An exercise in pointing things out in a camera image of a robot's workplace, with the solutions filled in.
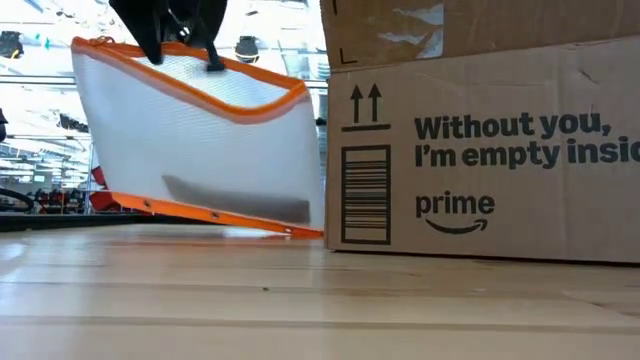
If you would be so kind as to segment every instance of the wooden table surface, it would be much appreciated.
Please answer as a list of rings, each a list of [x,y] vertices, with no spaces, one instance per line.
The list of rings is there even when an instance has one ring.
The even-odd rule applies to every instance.
[[[0,234],[0,359],[640,359],[640,269],[266,235]]]

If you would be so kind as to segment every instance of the orange frame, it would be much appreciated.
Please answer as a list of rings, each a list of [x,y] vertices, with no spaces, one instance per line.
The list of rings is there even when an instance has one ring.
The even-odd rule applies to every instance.
[[[170,96],[217,115],[222,115],[239,125],[250,125],[270,121],[288,111],[296,103],[310,99],[304,81],[300,79],[276,74],[227,58],[221,58],[221,60],[228,69],[241,72],[256,80],[287,89],[287,93],[272,103],[254,108],[243,108],[227,104],[203,91],[140,64],[132,59],[145,56],[137,46],[118,44],[110,37],[101,37],[92,40],[76,37],[73,39],[71,50],[73,53],[84,54],[98,61],[107,63]],[[205,50],[193,49],[181,43],[162,44],[162,53],[173,56],[191,56],[203,61],[208,61],[208,55]],[[295,237],[317,238],[322,237],[324,234],[322,230],[189,204],[149,199],[142,196],[117,192],[111,192],[111,194],[114,200],[123,207],[151,213],[189,218],[216,224],[257,228],[290,234]]]

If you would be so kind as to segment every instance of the white mesh bag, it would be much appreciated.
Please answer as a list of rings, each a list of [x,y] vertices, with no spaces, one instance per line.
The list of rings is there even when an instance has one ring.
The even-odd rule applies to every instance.
[[[123,206],[321,234],[318,140],[304,82],[163,44],[162,65],[109,38],[76,38],[73,69],[100,166]]]

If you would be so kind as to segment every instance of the amazon smile logo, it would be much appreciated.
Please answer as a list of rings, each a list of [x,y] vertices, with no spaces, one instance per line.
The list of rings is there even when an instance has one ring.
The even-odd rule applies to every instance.
[[[487,217],[495,211],[495,206],[496,202],[491,196],[453,195],[450,191],[445,191],[444,195],[416,197],[416,217],[424,219],[438,232],[448,235],[465,235],[484,231],[489,226]],[[453,226],[450,223],[459,224],[460,217],[451,215],[471,215],[471,217],[462,217],[462,219],[469,219],[469,222]]]

